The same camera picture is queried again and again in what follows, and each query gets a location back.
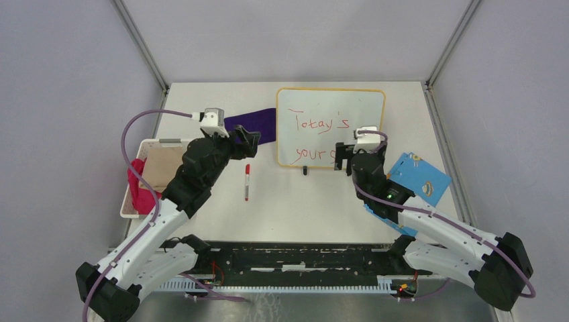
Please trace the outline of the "red capped whiteboard marker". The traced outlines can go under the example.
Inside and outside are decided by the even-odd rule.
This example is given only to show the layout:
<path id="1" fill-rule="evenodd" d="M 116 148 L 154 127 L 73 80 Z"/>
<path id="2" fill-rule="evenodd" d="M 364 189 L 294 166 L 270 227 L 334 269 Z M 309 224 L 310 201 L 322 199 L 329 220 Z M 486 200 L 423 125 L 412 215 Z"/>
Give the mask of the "red capped whiteboard marker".
<path id="1" fill-rule="evenodd" d="M 250 190 L 250 164 L 246 164 L 245 167 L 245 187 L 244 187 L 244 200 L 249 200 L 249 190 Z"/>

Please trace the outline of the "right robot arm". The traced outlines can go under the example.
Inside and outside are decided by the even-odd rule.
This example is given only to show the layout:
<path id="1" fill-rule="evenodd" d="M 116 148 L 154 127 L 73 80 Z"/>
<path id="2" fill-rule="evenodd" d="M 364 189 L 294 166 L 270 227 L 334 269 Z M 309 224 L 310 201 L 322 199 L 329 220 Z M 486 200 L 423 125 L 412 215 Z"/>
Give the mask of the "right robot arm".
<path id="1" fill-rule="evenodd" d="M 385 146 L 366 151 L 357 144 L 335 145 L 334 168 L 346 165 L 356 196 L 379 219 L 414 229 L 436 242 L 399 237 L 388 254 L 389 268 L 404 274 L 425 270 L 461 282 L 486 303 L 510 311 L 520 297 L 532 299 L 537 291 L 523 241 L 512 233 L 497 236 L 451 218 L 384 173 Z"/>

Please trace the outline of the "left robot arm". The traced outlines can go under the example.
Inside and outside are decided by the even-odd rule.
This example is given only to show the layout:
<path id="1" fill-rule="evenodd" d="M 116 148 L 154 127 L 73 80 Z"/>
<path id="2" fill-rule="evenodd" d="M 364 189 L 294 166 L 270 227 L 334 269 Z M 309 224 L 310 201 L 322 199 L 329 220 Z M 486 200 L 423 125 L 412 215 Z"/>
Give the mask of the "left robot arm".
<path id="1" fill-rule="evenodd" d="M 96 264 L 82 263 L 75 276 L 83 320 L 94 311 L 104 321 L 128 321 L 140 303 L 161 284 L 187 270 L 205 272 L 208 252 L 197 240 L 182 241 L 160 259 L 149 261 L 166 238 L 186 223 L 211 197 L 211 189 L 230 160 L 253 158 L 259 131 L 237 125 L 227 133 L 204 131 L 189 142 L 173 179 L 135 233 Z"/>

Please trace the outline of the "yellow framed whiteboard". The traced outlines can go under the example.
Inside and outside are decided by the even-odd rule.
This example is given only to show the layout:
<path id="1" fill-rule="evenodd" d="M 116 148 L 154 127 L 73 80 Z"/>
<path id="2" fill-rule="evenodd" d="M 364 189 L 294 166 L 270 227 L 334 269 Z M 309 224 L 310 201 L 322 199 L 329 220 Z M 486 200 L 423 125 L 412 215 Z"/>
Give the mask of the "yellow framed whiteboard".
<path id="1" fill-rule="evenodd" d="M 335 144 L 360 127 L 381 128 L 380 89 L 283 87 L 276 92 L 276 156 L 281 166 L 333 168 Z"/>

